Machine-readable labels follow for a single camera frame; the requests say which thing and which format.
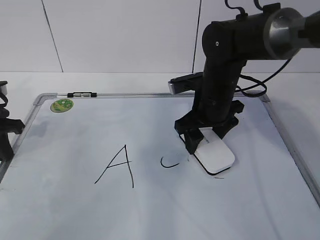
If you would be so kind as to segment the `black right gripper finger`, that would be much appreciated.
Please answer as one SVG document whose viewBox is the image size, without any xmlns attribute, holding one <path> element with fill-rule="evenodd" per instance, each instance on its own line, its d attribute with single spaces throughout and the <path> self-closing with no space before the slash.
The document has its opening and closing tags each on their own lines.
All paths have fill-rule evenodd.
<svg viewBox="0 0 320 240">
<path fill-rule="evenodd" d="M 212 131 L 215 132 L 215 134 L 220 138 L 223 139 L 225 137 L 225 135 L 234 127 L 236 126 L 236 124 L 233 123 L 227 123 L 225 125 L 221 125 L 221 126 L 214 126 L 212 127 Z"/>
<path fill-rule="evenodd" d="M 204 139 L 204 135 L 198 128 L 189 129 L 183 135 L 185 148 L 189 154 L 193 155 L 196 152 L 200 142 Z"/>
</svg>

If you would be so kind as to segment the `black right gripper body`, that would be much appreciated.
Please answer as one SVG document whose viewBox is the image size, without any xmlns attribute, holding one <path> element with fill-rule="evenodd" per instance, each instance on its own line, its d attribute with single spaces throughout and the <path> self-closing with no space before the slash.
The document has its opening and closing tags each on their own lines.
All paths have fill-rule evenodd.
<svg viewBox="0 0 320 240">
<path fill-rule="evenodd" d="M 176 120 L 174 128 L 179 135 L 191 129 L 204 129 L 223 126 L 225 124 L 239 123 L 235 117 L 242 113 L 244 104 L 239 100 L 210 101 L 205 104 L 202 100 L 198 105 L 193 105 L 192 110 Z"/>
</svg>

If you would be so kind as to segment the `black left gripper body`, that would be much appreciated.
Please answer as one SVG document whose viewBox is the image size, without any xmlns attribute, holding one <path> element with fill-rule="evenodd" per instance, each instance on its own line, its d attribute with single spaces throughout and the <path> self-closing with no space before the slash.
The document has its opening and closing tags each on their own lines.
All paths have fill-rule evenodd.
<svg viewBox="0 0 320 240">
<path fill-rule="evenodd" d="M 25 124 L 20 119 L 10 119 L 8 118 L 10 112 L 1 107 L 0 108 L 0 139 L 4 140 L 8 138 L 8 133 L 14 133 L 20 135 L 24 128 Z"/>
</svg>

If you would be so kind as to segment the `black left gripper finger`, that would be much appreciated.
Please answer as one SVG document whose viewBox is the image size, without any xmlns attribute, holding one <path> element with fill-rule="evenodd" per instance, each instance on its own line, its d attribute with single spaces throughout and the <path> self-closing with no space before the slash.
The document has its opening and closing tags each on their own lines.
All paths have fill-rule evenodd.
<svg viewBox="0 0 320 240">
<path fill-rule="evenodd" d="M 14 157 L 14 151 L 11 147 L 8 134 L 0 134 L 0 160 L 1 161 L 11 161 Z"/>
</svg>

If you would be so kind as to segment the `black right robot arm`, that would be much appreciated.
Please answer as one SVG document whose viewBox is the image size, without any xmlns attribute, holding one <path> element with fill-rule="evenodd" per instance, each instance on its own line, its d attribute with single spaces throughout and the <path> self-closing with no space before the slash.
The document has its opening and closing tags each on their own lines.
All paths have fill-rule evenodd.
<svg viewBox="0 0 320 240">
<path fill-rule="evenodd" d="M 235 19 L 213 21 L 203 31 L 206 57 L 202 72 L 173 78 L 173 95 L 194 91 L 192 109 L 174 123 L 185 148 L 194 154 L 204 139 L 202 128 L 211 128 L 223 138 L 238 124 L 236 114 L 244 105 L 234 99 L 238 81 L 248 61 L 283 60 L 289 63 L 301 50 L 320 46 L 320 14 L 307 17 L 280 3 L 260 6 L 259 14 L 248 15 L 240 7 Z"/>
</svg>

